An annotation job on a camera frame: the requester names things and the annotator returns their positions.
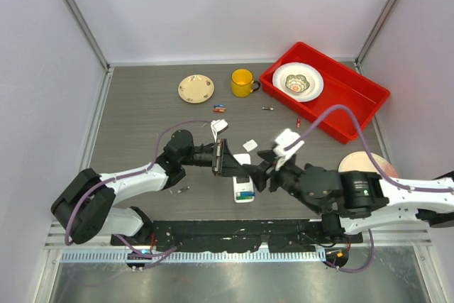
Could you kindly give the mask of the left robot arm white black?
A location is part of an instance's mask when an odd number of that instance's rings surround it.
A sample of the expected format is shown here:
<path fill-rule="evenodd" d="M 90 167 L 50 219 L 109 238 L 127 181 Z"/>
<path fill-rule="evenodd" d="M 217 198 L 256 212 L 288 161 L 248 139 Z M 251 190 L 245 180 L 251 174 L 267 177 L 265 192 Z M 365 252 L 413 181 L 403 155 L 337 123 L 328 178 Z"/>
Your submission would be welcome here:
<path fill-rule="evenodd" d="M 116 204 L 148 192 L 178 184 L 187 166 L 207 167 L 219 177 L 247 177 L 225 139 L 195 145 L 188 130 L 178 130 L 152 162 L 136 169 L 98 174 L 80 171 L 51 206 L 52 215 L 65 229 L 65 244 L 81 245 L 95 236 L 120 235 L 141 246 L 150 240 L 152 223 L 137 207 Z"/>

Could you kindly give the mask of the white battery cover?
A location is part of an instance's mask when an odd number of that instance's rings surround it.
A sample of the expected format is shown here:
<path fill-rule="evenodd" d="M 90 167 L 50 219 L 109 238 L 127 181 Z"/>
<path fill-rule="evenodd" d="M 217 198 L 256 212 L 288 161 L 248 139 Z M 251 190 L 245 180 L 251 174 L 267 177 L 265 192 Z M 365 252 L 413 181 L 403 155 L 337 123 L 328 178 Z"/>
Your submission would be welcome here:
<path fill-rule="evenodd" d="M 252 150 L 256 149 L 258 147 L 258 144 L 256 143 L 255 140 L 251 139 L 248 140 L 243 144 L 243 148 L 245 149 L 246 152 L 251 152 Z"/>

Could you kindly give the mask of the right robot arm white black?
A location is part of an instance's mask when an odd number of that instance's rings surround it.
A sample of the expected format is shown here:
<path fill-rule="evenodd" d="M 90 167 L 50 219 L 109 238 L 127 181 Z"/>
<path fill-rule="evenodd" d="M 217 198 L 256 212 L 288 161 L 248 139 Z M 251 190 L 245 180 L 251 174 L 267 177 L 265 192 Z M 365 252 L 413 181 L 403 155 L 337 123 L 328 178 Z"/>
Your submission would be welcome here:
<path fill-rule="evenodd" d="M 321 217 L 324 240 L 392 224 L 426 222 L 431 228 L 453 226 L 453 178 L 406 180 L 376 172 L 299 167 L 290 158 L 281 167 L 271 150 L 259 153 L 259 165 L 244 164 L 257 191 L 283 189 Z"/>

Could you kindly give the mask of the white remote control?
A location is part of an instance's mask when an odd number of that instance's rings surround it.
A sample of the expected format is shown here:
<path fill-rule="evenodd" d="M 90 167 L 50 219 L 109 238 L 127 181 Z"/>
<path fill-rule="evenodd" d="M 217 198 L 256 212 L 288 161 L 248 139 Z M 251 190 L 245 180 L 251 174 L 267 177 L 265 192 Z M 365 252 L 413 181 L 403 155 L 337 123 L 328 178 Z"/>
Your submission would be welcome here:
<path fill-rule="evenodd" d="M 235 154 L 234 157 L 242 165 L 251 163 L 251 157 L 248 153 Z M 252 200 L 252 201 L 249 201 L 249 200 L 236 201 L 235 197 L 237 196 L 237 193 L 239 193 L 239 192 L 254 192 L 255 193 L 254 184 L 250 177 L 233 177 L 233 198 L 234 198 L 234 202 L 237 204 L 246 204 L 246 203 L 251 203 L 254 201 L 254 200 Z"/>

